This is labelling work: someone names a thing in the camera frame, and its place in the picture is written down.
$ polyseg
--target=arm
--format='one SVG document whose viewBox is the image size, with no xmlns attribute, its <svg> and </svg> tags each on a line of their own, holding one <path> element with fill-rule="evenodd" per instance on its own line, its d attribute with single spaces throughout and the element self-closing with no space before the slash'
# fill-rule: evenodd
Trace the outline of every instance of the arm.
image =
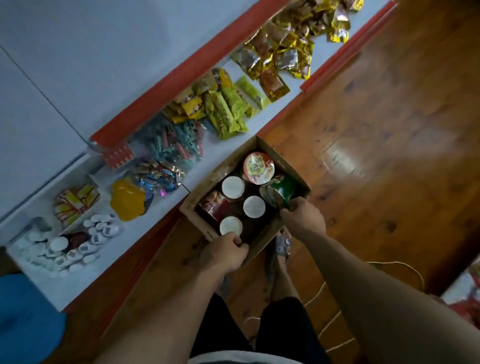
<svg viewBox="0 0 480 364">
<path fill-rule="evenodd" d="M 372 363 L 477 363 L 480 332 L 446 306 L 362 262 L 297 198 L 282 218 L 312 254 L 348 327 Z"/>
<path fill-rule="evenodd" d="M 187 363 L 214 291 L 247 256 L 248 245 L 239 244 L 240 239 L 232 232 L 208 244 L 195 277 L 95 363 Z"/>
</svg>

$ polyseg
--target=blue stool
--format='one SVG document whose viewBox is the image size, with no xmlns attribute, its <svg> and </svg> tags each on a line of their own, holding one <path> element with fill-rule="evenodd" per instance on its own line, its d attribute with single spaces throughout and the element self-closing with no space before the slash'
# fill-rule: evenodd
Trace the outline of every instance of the blue stool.
<svg viewBox="0 0 480 364">
<path fill-rule="evenodd" d="M 60 344 L 67 315 L 24 274 L 0 277 L 0 364 L 37 364 Z"/>
</svg>

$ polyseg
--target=small white container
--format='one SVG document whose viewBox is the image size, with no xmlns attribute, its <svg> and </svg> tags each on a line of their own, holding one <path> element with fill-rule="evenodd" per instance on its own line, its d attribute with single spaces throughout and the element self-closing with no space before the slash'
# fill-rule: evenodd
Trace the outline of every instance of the small white container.
<svg viewBox="0 0 480 364">
<path fill-rule="evenodd" d="M 92 220 L 85 220 L 85 221 L 84 221 L 84 226 L 85 226 L 86 228 L 92 228 L 92 227 L 95 226 L 95 223 L 94 223 Z"/>
<path fill-rule="evenodd" d="M 92 237 L 90 238 L 90 242 L 92 244 L 97 244 L 97 245 L 103 244 L 107 240 L 108 240 L 108 238 L 106 236 L 100 234 L 99 232 L 97 234 L 92 235 Z"/>
<path fill-rule="evenodd" d="M 95 261 L 98 259 L 99 256 L 100 256 L 99 254 L 89 254 L 89 255 L 85 255 L 85 256 L 83 257 L 83 259 L 82 259 L 82 262 L 83 262 L 84 264 L 90 264 L 90 263 L 92 263 L 92 262 L 95 262 Z"/>
<path fill-rule="evenodd" d="M 92 244 L 91 242 L 85 242 L 78 247 L 80 253 L 84 255 L 95 253 L 98 249 L 100 249 L 100 245 Z"/>
<path fill-rule="evenodd" d="M 259 196 L 250 196 L 243 203 L 243 212 L 250 218 L 259 218 L 265 213 L 265 201 Z"/>
<path fill-rule="evenodd" d="M 114 214 L 102 215 L 100 216 L 100 222 L 112 222 L 114 218 Z"/>
<path fill-rule="evenodd" d="M 117 224 L 110 224 L 107 227 L 105 227 L 103 230 L 103 235 L 113 238 L 114 236 L 117 236 L 120 234 L 120 226 Z"/>
<path fill-rule="evenodd" d="M 72 249 L 67 253 L 67 259 L 71 262 L 77 262 L 82 259 L 83 256 L 84 255 L 78 250 L 78 248 Z"/>
<path fill-rule="evenodd" d="M 62 250 L 67 249 L 68 239 L 64 236 L 59 236 L 48 242 L 48 249 L 53 252 L 61 252 Z"/>
<path fill-rule="evenodd" d="M 243 230 L 241 221 L 235 216 L 228 216 L 220 222 L 220 234 L 225 235 L 231 231 L 240 236 Z"/>
<path fill-rule="evenodd" d="M 68 268 L 68 272 L 69 273 L 75 273 L 75 272 L 78 272 L 79 270 L 82 270 L 83 268 L 85 268 L 85 264 L 82 263 L 82 262 L 78 262 L 78 263 L 72 264 Z"/>
<path fill-rule="evenodd" d="M 240 198 L 245 191 L 245 183 L 241 178 L 230 176 L 222 182 L 222 192 L 228 198 Z"/>
</svg>

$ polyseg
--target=white shelf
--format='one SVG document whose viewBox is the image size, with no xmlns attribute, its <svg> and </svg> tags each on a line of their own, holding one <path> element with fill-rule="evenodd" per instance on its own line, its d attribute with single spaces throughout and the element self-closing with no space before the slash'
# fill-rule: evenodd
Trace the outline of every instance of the white shelf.
<svg viewBox="0 0 480 364">
<path fill-rule="evenodd" d="M 365 5 L 360 12 L 352 13 L 350 16 L 350 38 L 387 3 L 388 0 L 368 0 L 365 1 Z M 313 48 L 311 74 L 314 74 L 315 71 L 318 70 L 343 45 L 343 43 L 327 42 L 326 36 L 319 36 L 313 40 L 315 42 L 315 47 Z M 228 71 L 234 82 L 245 74 L 232 60 L 228 61 L 223 67 Z M 300 86 L 304 82 L 303 80 L 292 77 L 288 72 L 281 72 L 280 75 L 289 86 L 290 92 L 280 100 L 266 107 L 265 110 L 259 112 L 253 118 L 249 119 L 246 122 L 249 128 L 248 133 L 235 136 L 227 141 L 221 141 L 218 137 L 211 135 L 210 133 L 206 134 L 203 144 L 205 156 L 195 165 L 183 180 L 183 185 L 189 191 L 192 191 L 206 175 L 225 159 L 226 156 L 245 143 L 248 139 L 256 135 L 260 129 L 267 125 L 269 121 L 271 121 L 283 108 L 301 93 Z M 258 81 L 251 82 L 262 92 L 262 88 Z"/>
<path fill-rule="evenodd" d="M 188 191 L 183 186 L 180 186 L 180 189 L 171 195 L 163 198 L 156 197 L 145 215 L 123 223 L 123 233 L 102 246 L 98 260 L 87 265 L 83 270 L 71 273 L 64 278 L 51 278 L 42 272 L 32 269 L 29 263 L 20 258 L 20 252 L 16 249 L 15 244 L 9 247 L 7 252 L 53 306 L 61 311 L 175 205 L 184 199 L 187 194 Z"/>
</svg>

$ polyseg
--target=black shorts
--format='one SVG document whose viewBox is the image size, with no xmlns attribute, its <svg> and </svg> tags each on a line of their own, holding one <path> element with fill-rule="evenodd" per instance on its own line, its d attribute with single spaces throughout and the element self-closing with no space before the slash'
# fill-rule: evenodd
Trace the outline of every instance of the black shorts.
<svg viewBox="0 0 480 364">
<path fill-rule="evenodd" d="M 253 348 L 233 320 L 223 299 L 214 294 L 198 330 L 190 357 L 208 352 Z M 270 303 L 262 312 L 257 352 L 281 356 L 304 364 L 330 363 L 302 303 L 294 297 Z"/>
</svg>

